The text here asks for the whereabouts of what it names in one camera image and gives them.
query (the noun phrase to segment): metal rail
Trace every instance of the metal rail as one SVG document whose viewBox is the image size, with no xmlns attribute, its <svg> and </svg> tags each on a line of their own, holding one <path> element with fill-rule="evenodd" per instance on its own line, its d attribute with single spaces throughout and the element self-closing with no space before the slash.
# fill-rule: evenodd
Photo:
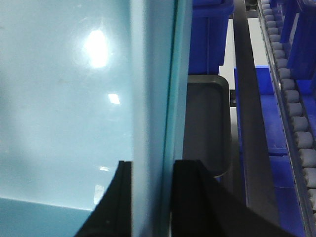
<svg viewBox="0 0 316 237">
<path fill-rule="evenodd" d="M 235 1 L 233 24 L 246 203 L 254 212 L 278 225 L 277 202 L 243 0 Z"/>
<path fill-rule="evenodd" d="M 272 83 L 274 86 L 275 95 L 277 102 L 279 104 L 279 111 L 282 118 L 283 129 L 285 133 L 288 155 L 291 160 L 295 190 L 300 204 L 300 210 L 303 219 L 304 231 L 306 237 L 316 237 L 315 231 L 315 221 L 313 219 L 313 211 L 308 198 L 308 192 L 306 183 L 303 176 L 301 161 L 298 154 L 298 149 L 295 144 L 295 139 L 293 137 L 293 128 L 291 126 L 290 118 L 286 111 L 286 100 L 282 93 L 280 86 L 280 78 L 277 73 L 277 67 L 272 53 L 272 48 L 270 45 L 269 34 L 265 27 L 263 10 L 261 4 L 258 4 L 258 15 L 260 20 L 261 31 L 267 51 L 268 63 L 270 65 L 270 72 L 272 76 Z"/>
</svg>

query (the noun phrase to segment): black tray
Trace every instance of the black tray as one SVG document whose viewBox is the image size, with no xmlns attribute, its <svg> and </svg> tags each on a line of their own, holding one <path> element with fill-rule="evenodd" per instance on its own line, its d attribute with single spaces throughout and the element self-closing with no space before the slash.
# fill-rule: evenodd
<svg viewBox="0 0 316 237">
<path fill-rule="evenodd" d="M 231 160 L 229 88 L 218 75 L 191 75 L 188 81 L 183 159 L 201 160 L 214 176 Z"/>
</svg>

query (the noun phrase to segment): blue crate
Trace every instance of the blue crate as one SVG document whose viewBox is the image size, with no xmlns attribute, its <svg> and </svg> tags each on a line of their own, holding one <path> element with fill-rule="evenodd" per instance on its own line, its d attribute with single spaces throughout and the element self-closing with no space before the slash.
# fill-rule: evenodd
<svg viewBox="0 0 316 237">
<path fill-rule="evenodd" d="M 286 155 L 286 140 L 283 132 L 282 121 L 279 117 L 277 101 L 275 99 L 271 83 L 269 67 L 256 66 L 256 72 L 269 154 L 273 156 Z"/>
<path fill-rule="evenodd" d="M 209 5 L 198 3 L 212 2 Z M 193 6 L 189 74 L 218 74 L 224 64 L 229 15 L 234 10 L 233 0 L 196 0 Z"/>
<path fill-rule="evenodd" d="M 272 0 L 287 68 L 294 79 L 311 79 L 316 68 L 316 1 Z"/>
</svg>

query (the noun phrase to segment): blue plastic bin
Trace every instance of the blue plastic bin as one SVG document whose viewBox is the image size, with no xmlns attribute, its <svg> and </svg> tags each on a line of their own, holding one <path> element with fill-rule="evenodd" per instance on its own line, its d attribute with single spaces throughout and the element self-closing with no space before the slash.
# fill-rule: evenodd
<svg viewBox="0 0 316 237">
<path fill-rule="evenodd" d="M 316 1 L 272 0 L 280 42 L 294 79 L 311 79 L 316 67 Z"/>
<path fill-rule="evenodd" d="M 196 0 L 193 5 L 189 74 L 218 74 L 224 64 L 229 15 L 233 0 Z"/>
</svg>

